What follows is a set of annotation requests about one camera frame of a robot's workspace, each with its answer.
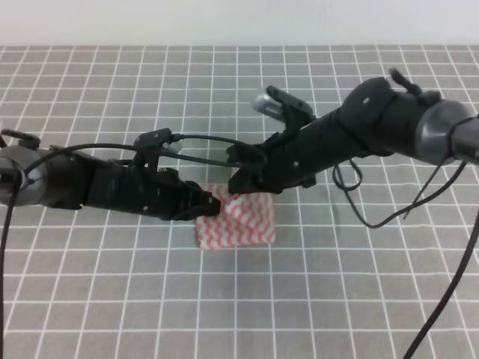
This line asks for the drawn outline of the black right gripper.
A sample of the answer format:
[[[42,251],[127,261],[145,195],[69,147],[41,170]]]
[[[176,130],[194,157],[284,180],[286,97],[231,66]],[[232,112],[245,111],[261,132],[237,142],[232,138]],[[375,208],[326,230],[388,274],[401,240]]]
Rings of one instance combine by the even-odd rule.
[[[226,153],[230,164],[264,164],[267,157],[263,170],[238,169],[228,180],[230,194],[279,194],[352,158],[352,118],[324,116],[282,144],[269,138],[261,145],[233,144]]]

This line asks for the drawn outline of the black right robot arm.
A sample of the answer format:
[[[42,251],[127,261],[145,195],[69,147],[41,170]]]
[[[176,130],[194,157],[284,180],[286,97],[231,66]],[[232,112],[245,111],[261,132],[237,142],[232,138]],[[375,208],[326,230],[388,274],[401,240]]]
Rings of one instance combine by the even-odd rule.
[[[423,91],[399,71],[392,89],[384,77],[362,82],[339,108],[316,117],[309,104],[272,85],[257,96],[255,111],[281,121],[276,132],[256,148],[266,157],[259,169],[239,169],[228,181],[231,194],[308,188],[319,172],[355,157],[398,153],[430,165],[453,160],[478,163],[478,118],[460,102]]]

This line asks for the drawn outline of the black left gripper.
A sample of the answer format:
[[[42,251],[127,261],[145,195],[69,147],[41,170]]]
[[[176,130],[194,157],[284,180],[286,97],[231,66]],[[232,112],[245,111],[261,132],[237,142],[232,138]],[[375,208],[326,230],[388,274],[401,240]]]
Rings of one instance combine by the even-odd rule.
[[[218,215],[221,201],[196,182],[182,181],[175,169],[153,174],[145,168],[114,165],[95,171],[88,206],[166,221],[189,221]]]

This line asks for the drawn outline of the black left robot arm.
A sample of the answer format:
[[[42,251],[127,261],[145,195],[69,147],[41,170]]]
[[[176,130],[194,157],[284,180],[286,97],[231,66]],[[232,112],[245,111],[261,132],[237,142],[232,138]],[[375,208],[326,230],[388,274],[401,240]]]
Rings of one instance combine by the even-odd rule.
[[[40,148],[35,135],[3,129],[18,140],[1,145],[1,203],[19,186],[17,206],[56,209],[83,207],[145,215],[164,221],[189,221],[218,215],[220,200],[173,168],[159,168],[159,158],[177,154],[170,129],[139,135],[131,147],[84,144]]]

